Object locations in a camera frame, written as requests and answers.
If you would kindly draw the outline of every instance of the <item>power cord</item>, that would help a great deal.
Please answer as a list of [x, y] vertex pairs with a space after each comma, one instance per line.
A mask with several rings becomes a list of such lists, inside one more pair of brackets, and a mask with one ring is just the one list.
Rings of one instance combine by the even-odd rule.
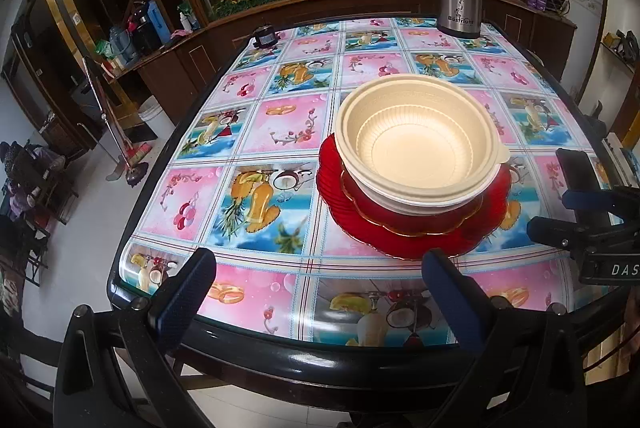
[[586, 374], [590, 370], [593, 370], [594, 368], [596, 368], [599, 364], [603, 363], [604, 361], [607, 361], [611, 356], [613, 356], [616, 352], [618, 352], [622, 347], [624, 347], [626, 344], [628, 344], [628, 342], [630, 342], [636, 336], [636, 334], [638, 334], [638, 332], [640, 332], [640, 325], [638, 325], [636, 327], [636, 330], [633, 331], [631, 333], [631, 335], [626, 340], [621, 342], [616, 348], [614, 348], [612, 351], [610, 351], [609, 354], [604, 355], [602, 358], [600, 358], [595, 363], [590, 364], [587, 368], [585, 368], [583, 370], [583, 372]]

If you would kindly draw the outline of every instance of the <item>red plate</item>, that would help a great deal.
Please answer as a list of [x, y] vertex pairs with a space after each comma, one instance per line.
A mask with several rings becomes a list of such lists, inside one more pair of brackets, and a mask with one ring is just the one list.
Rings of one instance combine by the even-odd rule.
[[[361, 215], [364, 194], [359, 195], [357, 198], [353, 194], [350, 195], [351, 199], [357, 199], [360, 213], [354, 202], [345, 195], [342, 184], [347, 179], [346, 177], [344, 180], [342, 178], [344, 167], [335, 147], [333, 134], [322, 143], [319, 161], [320, 166], [316, 177], [316, 185], [324, 202], [329, 206], [329, 211], [336, 224], [356, 240], [369, 244], [378, 251], [396, 258], [420, 260], [423, 254], [433, 248], [442, 249], [447, 256], [457, 256], [469, 252], [500, 225], [507, 211], [507, 196], [511, 188], [511, 175], [509, 167], [503, 164], [494, 181], [482, 193], [482, 203], [479, 209], [453, 231], [441, 234], [423, 234], [421, 236], [397, 234], [385, 229], [384, 226], [374, 224], [370, 220], [372, 206], [367, 209], [369, 214], [366, 216], [369, 220]], [[351, 185], [348, 188], [350, 192], [354, 192]], [[370, 204], [382, 208], [370, 199], [366, 199]], [[387, 227], [390, 223], [397, 223], [398, 217], [406, 218], [405, 215], [395, 214], [394, 212], [389, 213], [391, 215], [386, 215], [387, 220], [382, 221]], [[431, 222], [429, 225], [422, 227], [423, 231], [434, 227], [433, 217], [428, 217], [427, 221]]]

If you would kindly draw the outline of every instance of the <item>beige bowl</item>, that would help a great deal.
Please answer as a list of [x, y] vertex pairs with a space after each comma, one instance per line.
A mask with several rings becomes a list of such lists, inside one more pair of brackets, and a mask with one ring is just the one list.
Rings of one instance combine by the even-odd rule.
[[363, 192], [407, 215], [469, 202], [510, 156], [478, 101], [419, 74], [385, 76], [354, 90], [340, 106], [335, 141]]

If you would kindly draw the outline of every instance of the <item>white tile floor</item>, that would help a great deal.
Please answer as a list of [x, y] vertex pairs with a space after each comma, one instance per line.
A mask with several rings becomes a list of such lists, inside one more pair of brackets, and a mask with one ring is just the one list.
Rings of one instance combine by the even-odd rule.
[[[111, 138], [102, 143], [111, 151]], [[146, 161], [150, 169], [162, 144], [154, 145]], [[143, 183], [130, 188], [124, 177], [107, 182], [113, 162], [101, 149], [94, 149], [79, 162], [75, 202], [66, 226], [57, 224], [49, 241], [48, 269], [41, 273], [40, 287], [25, 284], [22, 314], [24, 326], [54, 340], [62, 341], [73, 309], [82, 303], [95, 311], [110, 309], [106, 282], [122, 231], [136, 203]], [[23, 357], [25, 373], [47, 384], [55, 384], [56, 370]], [[142, 396], [135, 374], [124, 368], [134, 397]], [[335, 427], [348, 421], [343, 412], [308, 408], [254, 394], [235, 386], [192, 391], [191, 395], [218, 428], [318, 428]]]

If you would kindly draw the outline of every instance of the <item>shelf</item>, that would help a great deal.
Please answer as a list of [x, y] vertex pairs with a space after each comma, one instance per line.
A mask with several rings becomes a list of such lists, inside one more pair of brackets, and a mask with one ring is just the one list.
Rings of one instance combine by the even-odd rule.
[[602, 45], [607, 51], [609, 51], [611, 54], [613, 54], [620, 63], [622, 63], [628, 70], [629, 72], [631, 72], [631, 75], [633, 76], [634, 74], [636, 74], [636, 69], [633, 68], [631, 65], [629, 65], [628, 63], [626, 63], [621, 57], [620, 55], [615, 52], [615, 50], [613, 50], [611, 47], [607, 46], [604, 44], [604, 42], [600, 42], [600, 45]]

